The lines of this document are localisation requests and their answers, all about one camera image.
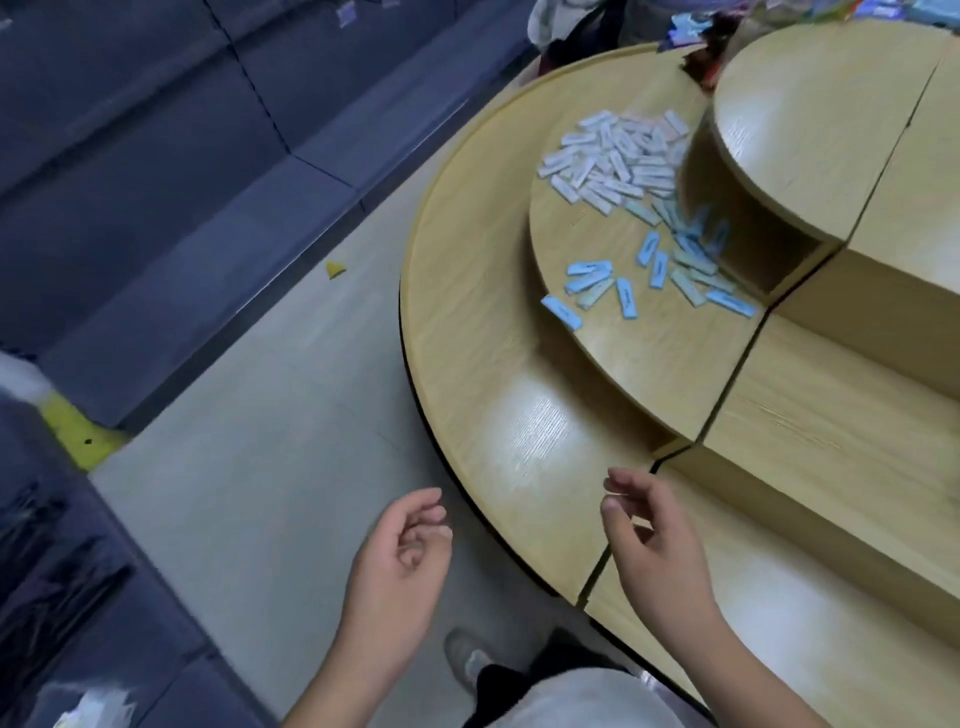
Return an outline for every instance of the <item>right hand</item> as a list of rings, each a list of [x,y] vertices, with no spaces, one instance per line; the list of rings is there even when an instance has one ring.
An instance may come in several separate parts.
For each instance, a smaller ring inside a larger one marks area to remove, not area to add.
[[[610,468],[600,504],[620,584],[636,615],[683,662],[726,624],[703,544],[670,487],[649,473]],[[631,522],[639,516],[653,529]]]

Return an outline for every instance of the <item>gray shelving unit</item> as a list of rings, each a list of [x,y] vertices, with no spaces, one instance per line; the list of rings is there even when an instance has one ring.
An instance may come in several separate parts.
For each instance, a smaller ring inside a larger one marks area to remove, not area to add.
[[[10,8],[0,348],[101,425],[161,406],[529,52],[532,5]]]

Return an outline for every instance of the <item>left hand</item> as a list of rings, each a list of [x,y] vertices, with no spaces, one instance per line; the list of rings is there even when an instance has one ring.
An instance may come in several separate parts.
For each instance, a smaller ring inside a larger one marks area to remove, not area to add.
[[[427,488],[395,500],[353,559],[334,650],[350,672],[387,689],[423,642],[450,566],[440,495]]]

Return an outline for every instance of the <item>finger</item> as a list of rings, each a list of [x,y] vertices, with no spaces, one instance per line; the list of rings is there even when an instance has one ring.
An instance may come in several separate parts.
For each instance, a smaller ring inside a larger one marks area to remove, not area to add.
[[[446,525],[431,525],[427,523],[421,523],[420,525],[415,525],[412,528],[408,528],[400,536],[400,546],[426,544],[427,537],[429,537],[431,534],[437,533],[441,528],[445,528],[447,531],[450,530],[450,527]]]
[[[440,523],[446,518],[446,509],[441,505],[431,505],[407,518],[407,527],[418,523]]]
[[[418,526],[418,528],[423,529],[419,540],[423,555],[420,558],[420,565],[417,566],[415,578],[423,583],[425,589],[432,590],[436,596],[439,596],[453,556],[453,531],[447,525]]]
[[[373,527],[372,541],[392,542],[394,545],[407,527],[407,519],[430,508],[440,500],[440,488],[424,488],[408,493],[387,506]]]
[[[654,529],[648,528],[640,523],[634,523],[634,533],[636,533],[636,537],[640,539],[642,544],[646,544],[654,537]]]
[[[604,481],[604,489],[611,494],[611,497],[615,497],[620,502],[620,506],[627,512],[627,515],[631,517],[639,516],[645,521],[653,519],[653,511],[646,498],[620,493],[615,483],[608,487],[607,482],[607,480]]]
[[[604,497],[600,501],[600,516],[617,570],[627,574],[641,568],[648,556],[647,547],[636,536],[630,516],[620,501],[616,497]]]
[[[648,521],[656,529],[670,528],[683,520],[684,511],[673,490],[655,475],[627,468],[610,468],[608,473],[610,480],[617,488],[622,488],[627,497],[646,500],[650,505]]]

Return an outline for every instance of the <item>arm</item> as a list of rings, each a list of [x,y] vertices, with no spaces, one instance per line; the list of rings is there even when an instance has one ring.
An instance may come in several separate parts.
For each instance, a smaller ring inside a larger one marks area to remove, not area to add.
[[[700,538],[673,491],[648,473],[611,468],[600,506],[631,606],[680,663],[721,728],[825,728],[727,624]],[[639,516],[653,528],[634,526]]]
[[[415,491],[380,516],[353,559],[333,645],[281,728],[362,728],[413,660],[452,554],[440,494]]]

